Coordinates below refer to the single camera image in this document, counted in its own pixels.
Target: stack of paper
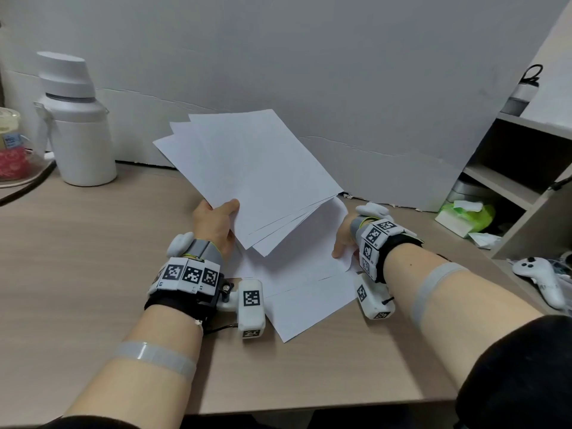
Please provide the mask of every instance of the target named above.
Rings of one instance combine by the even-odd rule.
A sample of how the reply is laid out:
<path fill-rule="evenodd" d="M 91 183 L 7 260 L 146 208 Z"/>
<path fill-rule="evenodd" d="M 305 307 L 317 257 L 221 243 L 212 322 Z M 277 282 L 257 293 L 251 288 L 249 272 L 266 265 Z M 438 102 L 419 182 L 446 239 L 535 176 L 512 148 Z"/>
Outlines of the stack of paper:
<path fill-rule="evenodd" d="M 268 317 L 281 338 L 289 340 L 353 299 L 352 274 L 346 273 L 351 254 L 331 257 L 347 214 L 335 197 L 342 189 L 274 111 L 189 118 L 171 123 L 173 135 L 154 144 L 212 207 L 239 199 L 232 223 L 238 247 L 224 273 L 262 282 Z M 317 289 L 328 281 L 332 294 L 322 295 Z M 300 317 L 309 305 L 312 316 Z"/>

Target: person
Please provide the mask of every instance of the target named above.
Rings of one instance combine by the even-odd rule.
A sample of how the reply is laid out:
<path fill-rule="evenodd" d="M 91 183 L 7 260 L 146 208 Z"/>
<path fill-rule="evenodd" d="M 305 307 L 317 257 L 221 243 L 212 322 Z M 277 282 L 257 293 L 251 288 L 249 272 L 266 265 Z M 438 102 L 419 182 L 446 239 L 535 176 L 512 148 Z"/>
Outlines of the person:
<path fill-rule="evenodd" d="M 195 238 L 212 243 L 222 259 L 232 252 L 231 215 L 239 207 L 236 199 L 215 209 L 203 200 L 193 212 Z M 355 248 L 351 228 L 358 216 L 351 212 L 341 224 L 334 257 Z M 377 263 L 407 313 L 424 279 L 448 262 L 419 245 L 395 244 Z M 44 428 L 178 428 L 203 338 L 205 314 L 193 298 L 180 290 L 151 295 L 119 347 L 142 344 L 154 357 L 116 354 L 64 415 Z M 572 427 L 570 318 L 542 316 L 490 281 L 456 271 L 429 295 L 419 328 L 460 387 L 456 410 L 469 429 Z"/>

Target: water bottle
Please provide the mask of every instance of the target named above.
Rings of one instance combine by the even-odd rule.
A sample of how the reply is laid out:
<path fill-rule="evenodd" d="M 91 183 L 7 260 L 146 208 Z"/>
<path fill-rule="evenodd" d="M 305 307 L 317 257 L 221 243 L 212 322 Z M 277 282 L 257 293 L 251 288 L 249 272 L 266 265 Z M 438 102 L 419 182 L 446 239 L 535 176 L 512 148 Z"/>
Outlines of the water bottle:
<path fill-rule="evenodd" d="M 96 186 L 117 177 L 107 108 L 84 59 L 40 51 L 39 78 L 46 94 L 34 102 L 40 117 L 34 150 L 43 157 L 47 140 L 62 179 L 71 185 Z"/>

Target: black wrist strap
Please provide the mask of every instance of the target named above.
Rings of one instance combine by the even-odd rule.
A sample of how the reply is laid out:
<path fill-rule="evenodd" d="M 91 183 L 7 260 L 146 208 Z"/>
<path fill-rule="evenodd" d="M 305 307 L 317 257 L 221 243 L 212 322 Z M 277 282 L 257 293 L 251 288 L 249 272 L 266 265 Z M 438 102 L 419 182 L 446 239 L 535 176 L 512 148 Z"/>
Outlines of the black wrist strap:
<path fill-rule="evenodd" d="M 155 304 L 179 310 L 193 319 L 206 323 L 216 313 L 216 307 L 200 301 L 196 294 L 182 290 L 157 290 L 149 296 L 145 309 Z"/>
<path fill-rule="evenodd" d="M 422 246 L 423 241 L 420 241 L 417 238 L 413 238 L 412 236 L 409 236 L 408 234 L 405 233 L 397 234 L 387 238 L 386 243 L 383 244 L 379 249 L 379 258 L 377 260 L 376 282 L 385 284 L 386 279 L 383 276 L 383 264 L 385 263 L 387 255 L 390 253 L 390 251 L 393 250 L 395 247 L 397 247 L 397 245 L 401 244 L 414 244 L 417 246 Z"/>

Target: forearm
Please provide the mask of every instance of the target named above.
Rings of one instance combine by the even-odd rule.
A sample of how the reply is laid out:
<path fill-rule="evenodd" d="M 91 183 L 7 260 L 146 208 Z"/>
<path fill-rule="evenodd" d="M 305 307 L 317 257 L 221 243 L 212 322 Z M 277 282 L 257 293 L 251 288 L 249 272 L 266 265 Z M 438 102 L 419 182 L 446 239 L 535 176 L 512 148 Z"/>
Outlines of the forearm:
<path fill-rule="evenodd" d="M 413 244 L 390 251 L 383 274 L 407 315 L 424 279 L 446 262 Z M 468 271 L 457 271 L 445 277 L 429 296 L 420 331 L 460 387 L 490 345 L 540 316 L 531 305 L 497 284 Z"/>
<path fill-rule="evenodd" d="M 188 315 L 164 305 L 149 307 L 124 341 L 147 342 L 198 360 L 203 330 Z M 141 429 L 178 428 L 190 395 L 190 379 L 143 361 L 109 360 L 65 416 L 97 415 Z"/>

